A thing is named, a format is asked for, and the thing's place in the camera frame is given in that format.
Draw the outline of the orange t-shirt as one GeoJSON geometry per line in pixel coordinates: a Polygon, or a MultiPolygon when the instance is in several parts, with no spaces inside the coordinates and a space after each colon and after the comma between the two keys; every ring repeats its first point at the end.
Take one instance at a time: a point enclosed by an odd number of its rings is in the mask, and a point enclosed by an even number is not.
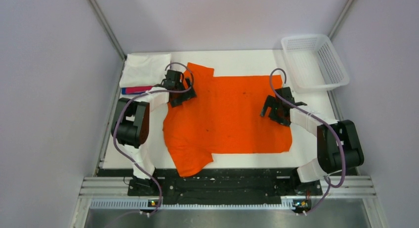
{"type": "Polygon", "coordinates": [[[164,141],[182,177],[197,174],[214,154],[288,152],[291,129],[260,113],[280,76],[214,76],[214,69],[188,63],[196,97],[169,107],[164,141]]]}

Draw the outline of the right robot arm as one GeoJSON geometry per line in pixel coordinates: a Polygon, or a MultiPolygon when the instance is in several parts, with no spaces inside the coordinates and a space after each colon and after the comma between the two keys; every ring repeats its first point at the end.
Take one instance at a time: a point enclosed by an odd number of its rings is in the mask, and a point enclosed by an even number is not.
{"type": "Polygon", "coordinates": [[[321,178],[364,164],[365,158],[354,122],[337,121],[311,109],[305,102],[296,102],[289,87],[274,90],[264,101],[261,117],[282,126],[297,125],[316,138],[316,157],[294,168],[290,175],[290,189],[304,194],[321,178]]]}

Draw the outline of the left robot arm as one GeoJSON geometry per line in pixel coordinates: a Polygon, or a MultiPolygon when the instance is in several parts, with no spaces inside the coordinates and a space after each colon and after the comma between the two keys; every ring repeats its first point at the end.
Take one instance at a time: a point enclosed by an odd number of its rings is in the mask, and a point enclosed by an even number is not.
{"type": "Polygon", "coordinates": [[[111,135],[115,149],[133,166],[129,195],[138,192],[145,195],[162,194],[161,186],[153,176],[156,167],[148,152],[150,113],[161,105],[170,103],[176,107],[196,97],[194,75],[191,70],[186,71],[189,77],[180,71],[167,70],[160,84],[138,96],[122,97],[117,102],[111,135]]]}

